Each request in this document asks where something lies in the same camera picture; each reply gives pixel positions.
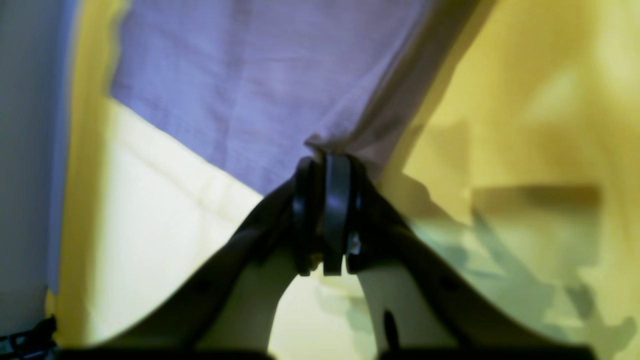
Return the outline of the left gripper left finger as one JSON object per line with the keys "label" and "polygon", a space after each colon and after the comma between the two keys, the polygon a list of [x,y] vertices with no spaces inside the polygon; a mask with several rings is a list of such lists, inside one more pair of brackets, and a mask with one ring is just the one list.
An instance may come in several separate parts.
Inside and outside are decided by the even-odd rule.
{"label": "left gripper left finger", "polygon": [[115,338],[85,351],[87,360],[268,360],[278,303],[310,246],[298,239],[295,201],[317,163],[294,175],[250,212],[233,237],[162,305]]}

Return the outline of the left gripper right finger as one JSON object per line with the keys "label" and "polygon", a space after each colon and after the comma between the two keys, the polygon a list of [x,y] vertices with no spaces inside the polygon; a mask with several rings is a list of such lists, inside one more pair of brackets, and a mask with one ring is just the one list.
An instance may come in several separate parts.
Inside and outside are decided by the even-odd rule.
{"label": "left gripper right finger", "polygon": [[491,304],[424,244],[349,155],[323,157],[324,274],[358,276],[381,360],[592,360]]}

